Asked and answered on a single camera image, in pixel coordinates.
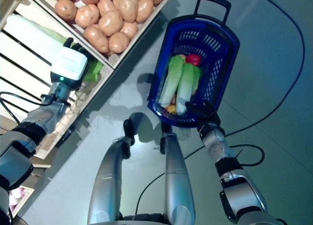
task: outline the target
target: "black glove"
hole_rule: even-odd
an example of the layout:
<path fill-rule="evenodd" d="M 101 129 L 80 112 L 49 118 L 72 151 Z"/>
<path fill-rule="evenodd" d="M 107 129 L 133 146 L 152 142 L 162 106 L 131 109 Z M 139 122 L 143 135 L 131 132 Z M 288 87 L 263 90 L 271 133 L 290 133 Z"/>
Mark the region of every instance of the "black glove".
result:
<path fill-rule="evenodd" d="M 207 100 L 205 100 L 202 105 L 193 102 L 186 102 L 185 105 L 187 110 L 193 113 L 199 121 L 197 130 L 199 131 L 200 136 L 206 135 L 212 130 L 213 126 L 222 130 L 224 133 L 224 130 L 220 128 L 220 117 L 214 110 L 214 107 Z"/>

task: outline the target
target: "yellow vegetable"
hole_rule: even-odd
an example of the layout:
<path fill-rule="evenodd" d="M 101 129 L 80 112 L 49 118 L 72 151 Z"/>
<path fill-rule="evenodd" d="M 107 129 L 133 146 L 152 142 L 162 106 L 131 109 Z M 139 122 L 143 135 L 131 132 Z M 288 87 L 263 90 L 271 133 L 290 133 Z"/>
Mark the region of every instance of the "yellow vegetable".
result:
<path fill-rule="evenodd" d="M 176 114 L 176 106 L 174 104 L 167 106 L 165 109 L 171 114 Z"/>

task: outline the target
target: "green vegetable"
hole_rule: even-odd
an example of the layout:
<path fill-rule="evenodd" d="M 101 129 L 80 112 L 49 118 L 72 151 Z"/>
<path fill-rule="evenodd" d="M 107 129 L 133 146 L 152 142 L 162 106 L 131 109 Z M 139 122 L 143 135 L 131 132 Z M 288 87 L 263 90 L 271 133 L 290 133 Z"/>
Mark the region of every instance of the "green vegetable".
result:
<path fill-rule="evenodd" d="M 63 44 L 65 43 L 65 41 L 67 40 L 66 37 L 63 37 L 61 34 L 59 34 L 58 32 L 52 30 L 52 29 L 49 29 L 49 28 L 46 28 L 46 27 L 43 27 L 33 21 L 30 21 L 35 27 L 37 27 L 39 30 L 41 30 L 43 33 L 45 33 L 46 35 L 48 35 L 49 37 L 53 38 L 54 40 L 57 40 L 59 43 Z"/>
<path fill-rule="evenodd" d="M 98 60 L 92 60 L 89 62 L 88 71 L 84 77 L 84 81 L 96 82 L 98 81 L 98 74 L 101 71 L 103 64 Z"/>
<path fill-rule="evenodd" d="M 189 63 L 182 67 L 182 75 L 179 81 L 176 96 L 176 112 L 178 115 L 186 112 L 185 103 L 190 101 L 196 73 L 194 67 L 194 65 Z"/>
<path fill-rule="evenodd" d="M 164 108 L 171 104 L 171 100 L 179 84 L 183 65 L 184 59 L 179 55 L 173 56 L 170 60 L 168 74 L 159 99 L 159 104 Z"/>
<path fill-rule="evenodd" d="M 192 94 L 194 94 L 198 89 L 198 84 L 202 73 L 201 69 L 195 65 L 193 65 L 193 70 L 194 70 L 194 82 L 192 87 Z"/>

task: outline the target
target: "robotic hand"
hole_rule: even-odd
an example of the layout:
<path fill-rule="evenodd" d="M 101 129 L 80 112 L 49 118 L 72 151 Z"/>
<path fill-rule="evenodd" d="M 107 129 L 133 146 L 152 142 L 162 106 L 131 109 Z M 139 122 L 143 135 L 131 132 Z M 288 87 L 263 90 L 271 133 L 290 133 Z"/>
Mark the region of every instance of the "robotic hand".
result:
<path fill-rule="evenodd" d="M 56 124 L 70 106 L 69 94 L 79 89 L 87 72 L 91 55 L 68 38 L 56 54 L 51 67 L 52 86 L 42 95 L 42 105 L 29 112 L 16 128 L 0 136 L 0 224 L 9 224 L 8 191 L 18 188 L 33 170 L 30 157 L 43 138 L 55 130 Z"/>
<path fill-rule="evenodd" d="M 228 146 L 221 120 L 209 103 L 202 107 L 191 102 L 187 109 L 200 120 L 198 131 L 210 158 L 215 162 L 223 190 L 220 198 L 228 219 L 239 225 L 279 225 L 267 213 L 267 205 L 249 174 L 236 159 Z"/>

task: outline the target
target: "basket handle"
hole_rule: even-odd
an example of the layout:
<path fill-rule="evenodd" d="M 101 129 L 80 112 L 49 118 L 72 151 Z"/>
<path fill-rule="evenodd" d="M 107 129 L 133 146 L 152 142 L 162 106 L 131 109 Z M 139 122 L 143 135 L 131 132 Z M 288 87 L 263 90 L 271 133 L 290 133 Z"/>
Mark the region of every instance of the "basket handle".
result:
<path fill-rule="evenodd" d="M 208 19 L 208 20 L 211 20 L 211 21 L 215 21 L 215 22 L 217 22 L 219 24 L 225 25 L 226 21 L 227 21 L 228 14 L 229 14 L 229 11 L 230 11 L 230 8 L 231 8 L 230 2 L 227 1 L 227 0 L 206 0 L 206 1 L 215 2 L 215 3 L 217 3 L 217 4 L 219 4 L 219 5 L 221 5 L 221 6 L 226 8 L 226 12 L 225 12 L 223 21 L 220 21 L 220 20 L 218 20 L 218 19 L 216 19 L 216 18 L 214 18 L 212 16 L 198 14 L 198 9 L 199 9 L 199 5 L 200 5 L 201 0 L 197 1 L 197 5 L 196 5 L 196 8 L 195 8 L 195 12 L 194 12 L 195 18 L 204 18 L 204 19 Z"/>

